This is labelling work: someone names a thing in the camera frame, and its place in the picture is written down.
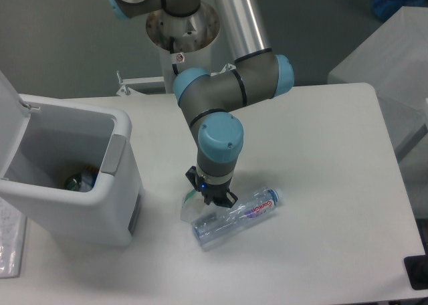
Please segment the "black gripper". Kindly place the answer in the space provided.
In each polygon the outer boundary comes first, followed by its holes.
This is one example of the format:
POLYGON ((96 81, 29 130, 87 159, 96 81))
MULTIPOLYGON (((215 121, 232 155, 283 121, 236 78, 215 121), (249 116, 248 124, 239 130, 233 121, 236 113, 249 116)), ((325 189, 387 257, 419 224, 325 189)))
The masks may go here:
POLYGON ((215 178, 211 183, 210 179, 197 173, 196 166, 190 167, 185 176, 194 190, 202 194, 207 205, 214 203, 218 207, 232 208, 238 201, 238 197, 229 190, 231 176, 215 178))

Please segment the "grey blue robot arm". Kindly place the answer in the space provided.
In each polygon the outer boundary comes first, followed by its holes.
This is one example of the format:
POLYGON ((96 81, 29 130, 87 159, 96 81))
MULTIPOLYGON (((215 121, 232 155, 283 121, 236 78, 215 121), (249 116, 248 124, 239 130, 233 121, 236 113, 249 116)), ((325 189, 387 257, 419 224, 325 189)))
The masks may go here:
POLYGON ((286 56, 272 52, 256 0, 109 0, 116 16, 146 16, 173 93, 197 145, 186 173, 204 202, 232 207, 229 186, 243 148, 233 111, 285 94, 294 85, 286 56))

